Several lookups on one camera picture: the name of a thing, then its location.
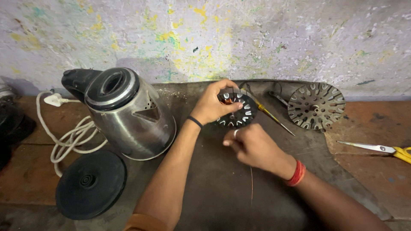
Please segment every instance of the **paint-splattered wall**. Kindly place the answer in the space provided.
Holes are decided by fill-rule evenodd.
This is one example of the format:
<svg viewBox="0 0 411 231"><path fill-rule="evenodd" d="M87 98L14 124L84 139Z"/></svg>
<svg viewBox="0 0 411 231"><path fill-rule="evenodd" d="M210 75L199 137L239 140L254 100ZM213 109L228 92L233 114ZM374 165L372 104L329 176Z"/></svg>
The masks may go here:
<svg viewBox="0 0 411 231"><path fill-rule="evenodd" d="M411 96L409 0L3 0L0 12L0 76L34 91L61 88L66 69L125 66L150 83L288 79Z"/></svg>

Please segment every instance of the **electric kettle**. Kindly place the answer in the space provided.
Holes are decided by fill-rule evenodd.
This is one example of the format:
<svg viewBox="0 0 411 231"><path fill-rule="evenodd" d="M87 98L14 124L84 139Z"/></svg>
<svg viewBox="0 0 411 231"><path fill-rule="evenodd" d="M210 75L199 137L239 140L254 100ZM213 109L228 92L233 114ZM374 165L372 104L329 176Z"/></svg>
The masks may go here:
<svg viewBox="0 0 411 231"><path fill-rule="evenodd" d="M135 71L72 69L61 83L87 105L98 130L126 157L152 159L172 144L176 124L170 109Z"/></svg>

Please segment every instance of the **power cord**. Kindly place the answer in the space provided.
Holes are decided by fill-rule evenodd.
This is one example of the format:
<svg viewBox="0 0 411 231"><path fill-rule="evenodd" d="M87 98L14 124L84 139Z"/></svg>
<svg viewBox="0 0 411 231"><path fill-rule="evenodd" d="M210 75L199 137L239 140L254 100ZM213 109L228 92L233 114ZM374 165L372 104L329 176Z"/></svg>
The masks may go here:
<svg viewBox="0 0 411 231"><path fill-rule="evenodd" d="M71 150L73 150L74 152L77 153L81 153L81 154L87 154L87 153L92 153L95 152L97 150L99 150L100 148L102 148L106 143L107 143L107 139L101 143L99 146L97 146L96 148L93 148L91 150L79 150L76 148L76 146L80 146L86 142L88 142L89 140L91 140L91 138L94 137L94 135L99 131L96 127L96 125L94 124L93 121L90 121L86 124L83 125L83 123L86 120L91 120L90 116L86 116L84 119L82 119L77 126L69 131L68 133L66 133L63 137L60 138L60 140L58 140L48 129L46 123L43 120L43 117L40 113L40 97L44 94L52 94L48 97L46 97L44 99L44 101L48 104L54 105L54 106L61 106L63 103L65 102L80 102L79 100L72 100L72 99L63 99L61 97L60 94L54 93L53 91L43 91L40 92L37 95L36 98L36 106L37 106L37 116L39 117L40 123L42 124L44 130L46 131L46 133L48 134L49 137L52 138L52 140L55 142L53 151L51 152L51 156L50 156L50 160L52 163L54 163L54 170L55 173L61 177L63 175L63 173L60 171L59 167L58 167L58 163L60 161L62 161ZM86 139L80 141L80 139L87 133L88 130L95 128L93 133L87 137Z"/></svg>

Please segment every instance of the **kettle lid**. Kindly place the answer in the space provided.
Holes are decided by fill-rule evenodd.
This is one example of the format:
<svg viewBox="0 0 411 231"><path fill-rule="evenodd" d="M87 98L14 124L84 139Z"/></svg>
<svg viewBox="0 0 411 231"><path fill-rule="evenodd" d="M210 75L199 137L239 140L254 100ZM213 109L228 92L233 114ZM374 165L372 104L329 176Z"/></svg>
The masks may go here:
<svg viewBox="0 0 411 231"><path fill-rule="evenodd" d="M88 85L85 102L95 110L108 111L127 104L140 87L139 76L125 67L103 71Z"/></svg>

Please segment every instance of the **white plug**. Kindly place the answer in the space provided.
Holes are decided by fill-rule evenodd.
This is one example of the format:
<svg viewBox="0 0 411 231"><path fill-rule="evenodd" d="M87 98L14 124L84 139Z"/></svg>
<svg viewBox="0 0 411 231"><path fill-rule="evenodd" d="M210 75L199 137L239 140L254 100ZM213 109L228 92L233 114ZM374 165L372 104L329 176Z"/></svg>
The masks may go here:
<svg viewBox="0 0 411 231"><path fill-rule="evenodd" d="M63 103L69 102L77 102L80 103L80 100L76 99L63 99L63 97L59 93L54 93L52 95L47 96L44 98L44 102L56 107L60 107Z"/></svg>
<svg viewBox="0 0 411 231"><path fill-rule="evenodd" d="M47 104L51 104L56 107L60 107L64 102L62 102L63 97L59 93L54 93L52 95L47 96L44 98L44 102Z"/></svg>

